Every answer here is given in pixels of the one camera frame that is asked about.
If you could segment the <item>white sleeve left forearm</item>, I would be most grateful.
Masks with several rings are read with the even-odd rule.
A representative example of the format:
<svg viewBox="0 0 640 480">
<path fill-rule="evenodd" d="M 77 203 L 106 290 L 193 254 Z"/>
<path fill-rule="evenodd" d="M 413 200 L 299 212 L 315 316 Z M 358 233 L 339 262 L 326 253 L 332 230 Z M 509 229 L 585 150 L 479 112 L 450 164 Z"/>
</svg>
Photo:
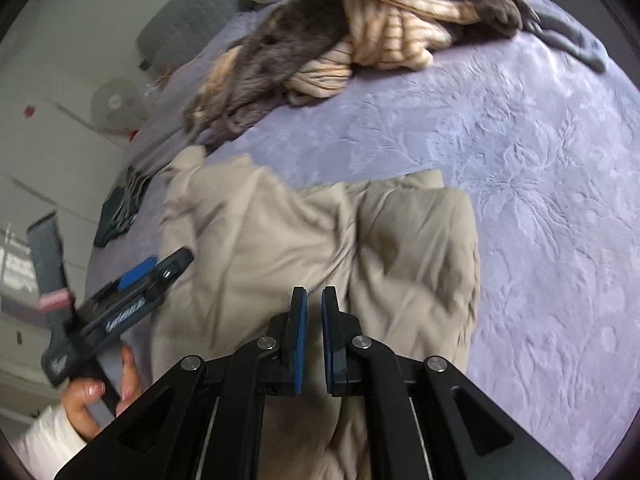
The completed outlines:
<svg viewBox="0 0 640 480">
<path fill-rule="evenodd" d="M 87 443 L 73 428 L 62 405 L 58 404 L 46 408 L 11 445 L 35 479 L 50 480 Z"/>
</svg>

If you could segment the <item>person left hand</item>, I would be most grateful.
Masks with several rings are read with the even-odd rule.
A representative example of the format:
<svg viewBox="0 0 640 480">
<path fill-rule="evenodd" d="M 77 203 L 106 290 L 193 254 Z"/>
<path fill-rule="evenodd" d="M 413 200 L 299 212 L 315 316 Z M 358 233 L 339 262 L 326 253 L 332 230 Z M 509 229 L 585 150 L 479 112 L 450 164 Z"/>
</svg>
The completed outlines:
<svg viewBox="0 0 640 480">
<path fill-rule="evenodd" d="M 128 344 L 122 344 L 122 380 L 116 415 L 119 416 L 129 408 L 142 395 L 142 391 L 142 381 L 134 360 L 134 352 Z M 90 413 L 89 406 L 101 400 L 105 393 L 104 382 L 93 378 L 74 379 L 62 393 L 61 403 L 70 426 L 86 442 L 95 438 L 101 431 L 101 426 Z"/>
</svg>

